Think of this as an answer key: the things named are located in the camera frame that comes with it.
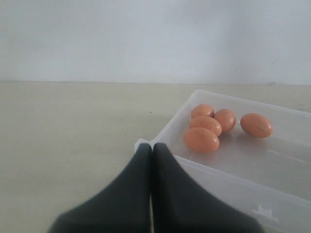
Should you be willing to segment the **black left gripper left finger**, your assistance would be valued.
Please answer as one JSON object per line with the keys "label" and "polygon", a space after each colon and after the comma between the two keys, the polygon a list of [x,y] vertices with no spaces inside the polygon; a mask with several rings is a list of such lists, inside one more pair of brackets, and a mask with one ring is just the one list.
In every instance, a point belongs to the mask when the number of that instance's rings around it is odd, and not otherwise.
{"label": "black left gripper left finger", "polygon": [[118,177],[100,193],[61,214],[51,233],[148,233],[152,149],[140,144]]}

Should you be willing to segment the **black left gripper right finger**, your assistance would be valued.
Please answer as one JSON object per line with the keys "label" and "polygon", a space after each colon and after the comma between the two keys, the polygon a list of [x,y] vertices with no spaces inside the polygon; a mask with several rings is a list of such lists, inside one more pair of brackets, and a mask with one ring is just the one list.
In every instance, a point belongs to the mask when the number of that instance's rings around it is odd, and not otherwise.
{"label": "black left gripper right finger", "polygon": [[164,143],[152,156],[152,208],[156,233],[262,233],[251,216],[217,199],[193,180]]}

